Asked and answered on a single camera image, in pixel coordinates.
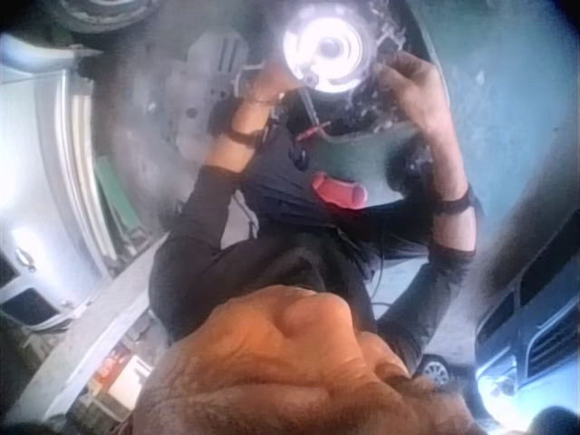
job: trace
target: cable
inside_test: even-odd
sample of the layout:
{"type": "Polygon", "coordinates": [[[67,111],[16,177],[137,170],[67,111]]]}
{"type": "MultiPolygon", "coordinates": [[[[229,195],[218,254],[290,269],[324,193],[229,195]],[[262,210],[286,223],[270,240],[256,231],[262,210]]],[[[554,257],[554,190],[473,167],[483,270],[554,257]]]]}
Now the cable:
{"type": "Polygon", "coordinates": [[[237,193],[234,193],[232,196],[234,201],[236,201],[237,206],[242,210],[242,212],[246,215],[247,220],[249,221],[249,238],[256,238],[257,234],[257,225],[254,223],[254,219],[251,217],[250,213],[246,210],[246,208],[242,205],[242,203],[237,198],[237,193]]]}
{"type": "Polygon", "coordinates": [[[382,268],[384,267],[384,255],[383,255],[383,250],[382,250],[382,245],[384,243],[384,224],[381,225],[381,240],[380,240],[380,242],[381,242],[381,245],[379,246],[379,256],[381,257],[381,270],[379,270],[379,280],[377,281],[377,285],[374,287],[374,290],[372,291],[371,304],[372,304],[372,300],[379,292],[379,287],[381,286],[381,281],[382,281],[382,268]]]}
{"type": "Polygon", "coordinates": [[[389,304],[388,302],[373,302],[371,305],[386,306],[387,308],[389,308],[392,304],[389,304]]]}

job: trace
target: red object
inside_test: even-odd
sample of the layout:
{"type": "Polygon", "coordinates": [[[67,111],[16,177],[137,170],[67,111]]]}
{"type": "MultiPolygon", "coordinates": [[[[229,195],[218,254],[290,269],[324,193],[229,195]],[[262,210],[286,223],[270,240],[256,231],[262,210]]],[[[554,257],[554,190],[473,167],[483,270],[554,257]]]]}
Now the red object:
{"type": "Polygon", "coordinates": [[[359,183],[347,183],[333,179],[324,172],[317,172],[312,179],[312,187],[318,196],[340,208],[358,210],[366,207],[369,193],[359,183]]]}
{"type": "Polygon", "coordinates": [[[322,124],[314,125],[312,128],[300,133],[298,135],[298,137],[296,138],[296,140],[298,142],[300,142],[302,140],[310,139],[312,136],[314,136],[316,133],[318,133],[318,131],[323,131],[329,125],[330,125],[330,121],[323,122],[322,124]]]}

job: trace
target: silver car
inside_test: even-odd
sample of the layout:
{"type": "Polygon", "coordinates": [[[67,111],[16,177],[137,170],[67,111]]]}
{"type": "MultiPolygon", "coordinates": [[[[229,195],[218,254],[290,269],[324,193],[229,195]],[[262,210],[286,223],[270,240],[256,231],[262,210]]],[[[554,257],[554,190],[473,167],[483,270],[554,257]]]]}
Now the silver car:
{"type": "Polygon", "coordinates": [[[93,52],[0,38],[0,310],[33,331],[78,316],[117,260],[94,177],[93,52]]]}

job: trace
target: tire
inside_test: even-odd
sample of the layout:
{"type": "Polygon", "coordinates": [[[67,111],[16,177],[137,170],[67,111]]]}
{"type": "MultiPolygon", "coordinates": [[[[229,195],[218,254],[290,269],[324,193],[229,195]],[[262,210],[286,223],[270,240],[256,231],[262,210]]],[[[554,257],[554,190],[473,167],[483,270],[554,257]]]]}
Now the tire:
{"type": "Polygon", "coordinates": [[[56,23],[78,34],[104,34],[151,15],[164,0],[42,0],[56,23]]]}
{"type": "Polygon", "coordinates": [[[437,355],[423,355],[415,374],[427,376],[438,386],[447,385],[453,379],[449,365],[437,355]]]}

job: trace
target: hand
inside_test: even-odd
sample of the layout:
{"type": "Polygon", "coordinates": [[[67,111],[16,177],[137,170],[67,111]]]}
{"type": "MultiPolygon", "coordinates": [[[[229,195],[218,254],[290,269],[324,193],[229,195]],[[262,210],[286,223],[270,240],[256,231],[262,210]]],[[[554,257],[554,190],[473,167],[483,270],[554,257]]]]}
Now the hand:
{"type": "Polygon", "coordinates": [[[258,102],[275,102],[281,94],[301,85],[285,65],[269,60],[256,77],[250,97],[258,102]]]}
{"type": "Polygon", "coordinates": [[[445,87],[435,65],[398,52],[389,65],[379,68],[379,83],[392,89],[425,136],[438,139],[454,131],[445,87]]]}

